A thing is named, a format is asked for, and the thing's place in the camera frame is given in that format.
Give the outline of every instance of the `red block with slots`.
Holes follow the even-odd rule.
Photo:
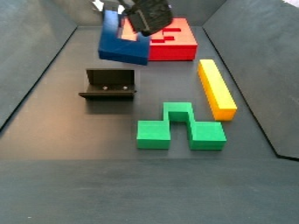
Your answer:
[[[125,21],[122,39],[137,40],[131,24]],[[149,60],[194,60],[198,43],[186,18],[173,23],[151,36]]]

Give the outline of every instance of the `gray wall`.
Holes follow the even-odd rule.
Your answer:
[[[0,129],[77,29],[47,0],[0,0]]]
[[[299,9],[229,0],[205,30],[278,155],[299,158]]]
[[[203,25],[227,0],[169,0],[177,17],[186,17],[191,25]],[[54,0],[78,25],[102,25],[102,17],[93,10],[90,0]]]

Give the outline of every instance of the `toy block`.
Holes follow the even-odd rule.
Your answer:
[[[227,138],[221,122],[195,122],[191,126],[191,150],[222,150]]]
[[[122,39],[137,40],[137,33],[126,19]],[[151,36],[149,60],[194,60],[198,43],[186,18],[175,18],[162,31]]]
[[[238,106],[213,59],[201,60],[199,76],[215,121],[231,121]]]
[[[170,149],[171,129],[169,121],[139,121],[137,147],[139,149]]]
[[[193,104],[190,102],[166,102],[163,104],[163,120],[187,123],[194,121]]]
[[[222,150],[227,138],[221,122],[195,122],[190,102],[166,102],[163,121],[139,121],[137,145],[139,149],[169,149],[171,122],[186,122],[191,150]]]
[[[150,38],[138,34],[137,41],[118,37],[118,12],[105,11],[105,22],[99,41],[98,54],[103,60],[147,65],[150,53]]]

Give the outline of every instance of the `gray floor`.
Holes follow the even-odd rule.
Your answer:
[[[3,223],[297,223],[298,163],[276,157],[201,27],[195,61],[135,66],[98,57],[99,28],[81,27],[0,133]],[[163,102],[193,102],[213,121],[197,69],[215,59],[238,104],[223,151],[137,148],[137,121]],[[86,68],[134,68],[134,101],[86,101]]]

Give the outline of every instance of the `yellow bar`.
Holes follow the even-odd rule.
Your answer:
[[[231,121],[238,106],[213,59],[201,60],[199,76],[215,121]]]

